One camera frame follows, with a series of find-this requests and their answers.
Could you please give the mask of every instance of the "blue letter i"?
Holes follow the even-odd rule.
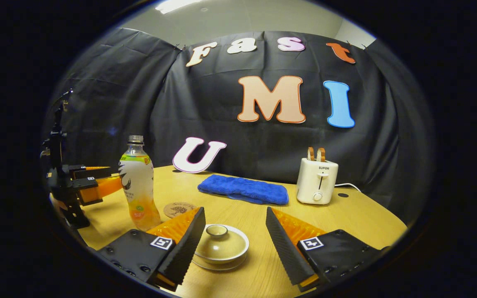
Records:
[[[354,120],[349,112],[349,99],[347,98],[349,86],[335,81],[325,81],[323,86],[331,93],[332,115],[327,118],[327,122],[336,127],[353,127]]]

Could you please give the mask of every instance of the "letter u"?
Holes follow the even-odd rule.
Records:
[[[186,138],[183,147],[181,147],[180,150],[176,153],[176,155],[174,155],[174,159],[172,160],[172,164],[174,165],[174,167],[185,173],[195,174],[202,172],[210,166],[211,162],[214,160],[214,157],[216,157],[218,151],[227,146],[225,143],[222,142],[211,141],[208,143],[209,149],[199,162],[189,162],[187,158],[189,158],[191,153],[196,149],[196,147],[198,147],[198,145],[201,145],[203,143],[204,140],[201,138]]]

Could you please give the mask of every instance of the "ceiling light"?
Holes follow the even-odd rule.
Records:
[[[203,0],[166,0],[161,2],[156,9],[159,10],[162,14],[177,10],[189,4],[200,2]]]

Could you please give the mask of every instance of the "white cable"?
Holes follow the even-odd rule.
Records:
[[[354,186],[354,185],[352,185],[352,184],[350,184],[350,183],[335,184],[335,186],[340,186],[340,185],[351,185],[352,187],[356,188],[356,190],[362,192],[361,190],[358,189],[358,187],[356,187],[356,186]]]

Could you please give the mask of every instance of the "white wall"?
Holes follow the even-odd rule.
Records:
[[[306,0],[203,0],[165,15],[148,5],[119,27],[194,45],[248,31],[294,31],[334,38],[342,17]]]
[[[340,29],[338,30],[335,39],[340,41],[348,41],[350,44],[364,49],[364,46],[370,45],[375,41],[375,36],[367,33],[359,26],[356,26],[354,23],[349,22],[346,19],[343,19],[341,22]]]

